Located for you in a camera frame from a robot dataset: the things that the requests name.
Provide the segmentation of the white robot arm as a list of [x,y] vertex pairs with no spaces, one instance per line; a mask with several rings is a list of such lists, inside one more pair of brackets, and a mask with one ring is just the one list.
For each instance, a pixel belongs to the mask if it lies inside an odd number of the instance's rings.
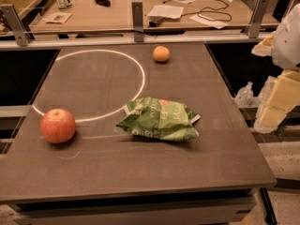
[[270,56],[273,64],[282,68],[280,75],[267,78],[259,94],[254,129],[270,133],[300,103],[300,5],[295,5],[277,30],[255,45],[251,52]]

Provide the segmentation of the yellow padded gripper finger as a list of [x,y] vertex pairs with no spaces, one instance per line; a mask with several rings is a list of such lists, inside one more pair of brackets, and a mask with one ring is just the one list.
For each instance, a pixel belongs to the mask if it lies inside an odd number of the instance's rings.
[[266,38],[260,41],[257,45],[253,47],[251,53],[260,57],[270,56],[274,35],[275,33],[272,32],[270,35],[268,35]]
[[254,129],[262,134],[275,131],[287,114],[300,103],[300,72],[283,70],[265,104],[258,106]]

